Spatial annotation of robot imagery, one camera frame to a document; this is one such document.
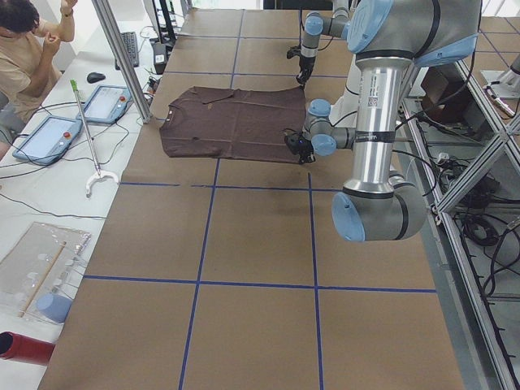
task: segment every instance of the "blue joint cap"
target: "blue joint cap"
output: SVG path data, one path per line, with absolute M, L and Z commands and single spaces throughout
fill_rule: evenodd
M 323 20 L 319 16 L 307 16 L 305 32 L 309 35 L 319 35 L 323 31 Z
M 466 38 L 462 38 L 460 41 L 456 41 L 416 58 L 414 60 L 414 65 L 416 67 L 437 67 L 439 65 L 455 63 L 456 61 L 465 59 L 475 50 L 478 36 L 478 34 L 470 35 Z
M 365 227 L 356 206 L 346 193 L 337 193 L 332 199 L 332 219 L 341 238 L 347 241 L 363 242 Z
M 336 152 L 336 140 L 327 134 L 316 134 L 312 137 L 310 143 L 318 156 L 330 156 Z
M 327 118 L 331 113 L 331 103 L 327 102 L 325 99 L 314 99 L 310 102 L 307 112 L 320 118 Z
M 343 31 L 341 32 L 341 39 L 342 40 L 344 40 L 344 41 L 347 40 L 347 37 L 349 36 L 349 29 L 350 29 L 350 20 L 343 27 Z
M 357 54 L 375 38 L 390 14 L 394 0 L 360 2 L 349 28 L 349 50 Z

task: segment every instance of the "reacher grabber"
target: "reacher grabber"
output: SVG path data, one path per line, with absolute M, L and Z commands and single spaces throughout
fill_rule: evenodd
M 103 171 L 99 166 L 98 156 L 96 155 L 96 150 L 94 149 L 93 137 L 90 134 L 89 124 L 87 123 L 87 119 L 85 118 L 85 112 L 83 111 L 83 106 L 81 105 L 80 93 L 78 91 L 78 86 L 75 80 L 71 80 L 72 90 L 74 91 L 74 96 L 76 97 L 76 103 L 78 105 L 78 109 L 80 110 L 81 120 L 83 121 L 84 130 L 87 133 L 87 141 L 89 142 L 90 152 L 92 153 L 92 159 L 94 161 L 94 167 L 96 168 L 96 172 L 89 177 L 86 184 L 87 189 L 87 197 L 90 197 L 92 194 L 91 188 L 97 181 L 103 181 L 107 178 L 114 179 L 116 184 L 119 184 L 119 178 L 114 172 Z

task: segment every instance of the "keyboard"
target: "keyboard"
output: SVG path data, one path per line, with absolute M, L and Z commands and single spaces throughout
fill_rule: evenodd
M 122 32 L 121 38 L 123 38 L 123 43 L 125 49 L 128 53 L 128 57 L 130 58 L 130 63 L 134 67 L 139 66 L 139 49 L 137 45 L 137 35 L 135 31 Z M 117 59 L 115 60 L 115 69 L 119 70 L 119 64 L 117 63 Z

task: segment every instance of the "aluminum frame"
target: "aluminum frame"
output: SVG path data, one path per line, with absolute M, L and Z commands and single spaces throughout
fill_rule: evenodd
M 147 124 L 152 119 L 150 106 L 145 99 L 145 95 L 143 94 L 141 85 L 137 79 L 137 74 L 133 69 L 133 65 L 130 63 L 126 49 L 124 48 L 123 39 L 121 38 L 120 30 L 110 4 L 107 0 L 93 0 L 92 4 L 94 5 L 94 9 L 96 10 L 103 31 L 105 32 L 108 44 L 110 45 L 119 67 L 121 68 L 124 81 L 132 94 L 132 99 L 136 104 L 139 115 L 141 116 L 143 123 Z

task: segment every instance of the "white desk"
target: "white desk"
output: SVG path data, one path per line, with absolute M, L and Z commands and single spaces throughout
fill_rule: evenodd
M 139 36 L 139 32 L 147 25 L 150 25 L 147 19 L 139 23 L 119 23 L 120 31 L 136 31 L 139 43 L 141 44 L 144 41 L 140 52 L 141 65 L 136 68 L 137 77 L 143 86 L 150 75 L 146 69 L 150 70 L 153 66 L 153 52 L 148 39 Z M 143 35 L 146 36 L 152 33 L 151 31 L 147 28 L 143 31 Z M 106 75 L 106 79 L 96 84 L 88 84 L 86 76 L 90 72 L 101 72 Z M 44 101 L 43 106 L 74 102 L 75 98 L 70 79 L 76 80 L 78 89 L 85 99 L 97 85 L 125 85 L 121 72 L 115 70 L 114 56 L 101 28 L 93 34 L 84 50 L 78 54 L 71 66 L 65 71 L 63 77 Z M 78 112 L 76 104 L 56 106 L 49 110 L 53 115 L 69 118 L 76 117 Z M 23 134 L 29 134 L 47 115 L 48 113 L 44 110 L 37 112 L 24 129 Z M 116 173 L 120 178 L 141 130 L 141 118 L 136 107 L 131 106 L 118 123 L 128 130 L 128 134 L 126 130 L 115 125 L 109 128 L 106 128 L 106 126 L 89 126 L 89 128 L 93 135 L 97 135 L 94 139 L 94 146 L 100 163 L 105 162 L 115 150 L 113 158 L 102 168 Z M 123 142 L 115 149 L 116 144 L 125 136 Z M 19 145 L 21 141 L 19 139 L 15 144 Z M 117 191 L 117 185 L 113 180 L 97 182 L 92 187 L 92 196 L 87 198 L 85 196 L 85 185 L 87 179 L 95 172 L 93 162 L 89 160 L 61 160 L 35 173 L 5 179 L 5 176 L 23 174 L 38 168 L 31 163 L 9 167 L 11 164 L 20 162 L 11 156 L 13 149 L 11 148 L 11 151 L 0 162 L 1 194 L 57 215 L 74 214 L 106 217 Z M 91 157 L 91 153 L 89 144 L 86 142 L 85 132 L 82 132 L 66 152 L 64 158 L 84 157 Z M 9 253 L 31 223 L 36 221 L 91 233 L 92 238 L 82 253 L 82 257 L 88 260 L 104 224 L 104 221 L 100 219 L 57 218 L 52 215 L 39 214 L 27 206 L 8 201 L 3 197 L 0 197 L 0 210 L 2 211 L 0 218 L 0 240 L 2 242 L 0 259 Z M 60 325 L 15 318 L 0 312 L 0 332 L 16 332 L 40 340 L 55 342 L 61 330 Z M 0 360 L 1 387 L 18 390 L 36 389 L 45 369 L 43 366 Z

